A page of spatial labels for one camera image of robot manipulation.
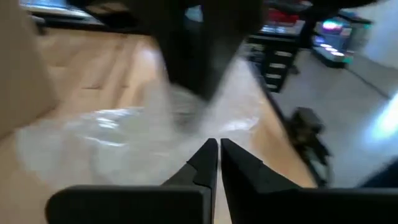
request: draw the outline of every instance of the clear plastic bag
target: clear plastic bag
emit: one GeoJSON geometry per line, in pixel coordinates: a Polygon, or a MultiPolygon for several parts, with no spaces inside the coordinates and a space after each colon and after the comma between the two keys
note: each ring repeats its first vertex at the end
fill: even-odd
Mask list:
{"type": "Polygon", "coordinates": [[[168,83],[158,78],[146,88],[142,108],[96,111],[20,129],[19,159],[55,189],[75,184],[161,184],[208,138],[230,138],[251,148],[262,93],[248,70],[244,60],[232,63],[199,128],[176,127],[168,83]]]}

